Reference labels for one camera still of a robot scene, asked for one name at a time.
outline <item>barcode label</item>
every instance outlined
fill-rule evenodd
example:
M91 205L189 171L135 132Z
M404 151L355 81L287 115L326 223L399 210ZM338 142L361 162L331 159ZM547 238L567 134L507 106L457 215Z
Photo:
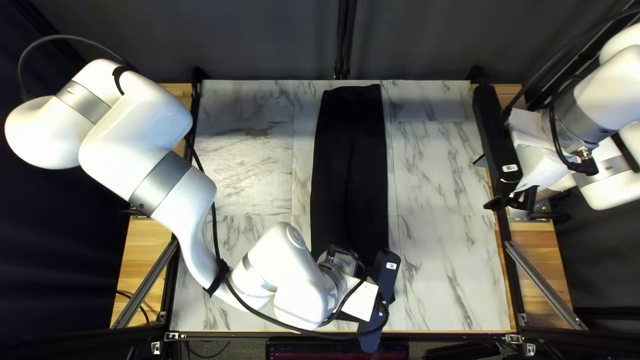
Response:
M504 171L504 172L516 171L516 170L518 170L518 165L515 165L515 164L513 164L513 165L504 165L502 167L502 171Z

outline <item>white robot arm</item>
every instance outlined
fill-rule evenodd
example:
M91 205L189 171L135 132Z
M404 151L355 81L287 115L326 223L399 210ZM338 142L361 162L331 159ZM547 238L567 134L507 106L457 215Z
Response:
M538 185L538 191L579 186L594 209L607 209L640 199L640 175L613 145L620 132L635 158L640 138L640 24L612 37L600 51L600 67L563 93L553 104L557 138L567 156L594 161L599 173L569 171L556 155L549 112L514 110L509 118L523 177L516 191Z
M81 165L163 224L178 238L194 279L209 294L246 311L225 283L212 288L219 266L205 245L204 224L216 186L172 151L191 125L187 109L158 84L112 61L95 60L57 95L33 99L11 112L5 133L13 151L28 163ZM329 256L322 266L316 264L300 233L280 223L245 254L228 279L252 308L262 309L273 299L280 321L312 330L355 285L354 274L349 258ZM369 321L378 287L366 282L356 293L351 313Z

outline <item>black towel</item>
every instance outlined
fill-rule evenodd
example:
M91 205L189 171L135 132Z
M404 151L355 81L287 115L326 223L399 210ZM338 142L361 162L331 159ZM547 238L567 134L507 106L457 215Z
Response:
M379 85L323 93L311 178L311 254L329 244L371 268L388 248L387 144Z

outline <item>white marble tile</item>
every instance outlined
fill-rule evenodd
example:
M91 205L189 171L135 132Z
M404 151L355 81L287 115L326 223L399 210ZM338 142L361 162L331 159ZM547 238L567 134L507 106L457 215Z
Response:
M203 83L196 151L219 215L291 213L293 81Z
M394 177L393 155L390 137L390 121L388 112L387 81L344 80L344 81L296 81L295 115L293 140L293 194L292 214L309 214L309 198L311 194L311 175L313 171L314 142L316 124L320 110L322 94L340 86L367 86L379 84L383 105L385 132L387 134L387 181L388 181L388 213L395 215L396 187Z
M399 216L409 331L509 330L491 215Z
M486 171L472 164L482 153L473 120L395 122L391 131L398 214L491 214Z
M385 330L508 330L493 216L482 209L486 173L471 165L482 149L464 81L206 81L196 149L218 186L223 258L235 266L278 221L296 226L310 248L322 92L372 83L381 85L387 134L389 247L402 261ZM273 316L272 305L264 312ZM286 331L210 299L182 262L171 327ZM356 327L336 321L323 330Z
M391 121L472 119L468 81L388 80Z
M400 233L397 215L389 216L389 250L400 255L401 262L396 277L396 284L394 285L396 301L389 305L389 320L387 321L384 329L388 331L405 331L406 315L404 307L406 299L404 298L402 250L400 247Z

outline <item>gray wall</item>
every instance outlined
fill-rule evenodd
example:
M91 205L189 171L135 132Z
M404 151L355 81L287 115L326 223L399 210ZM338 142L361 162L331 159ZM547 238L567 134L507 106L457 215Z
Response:
M596 23L603 0L358 2L353 78L464 79L473 65L520 83L549 51Z
M156 81L329 79L339 0L33 0L62 32L122 53ZM360 0L351 74L521 82L628 0ZM103 56L80 47L88 58Z
M61 33L106 45L158 82L189 82L194 66L217 79L333 76L338 0L32 2Z

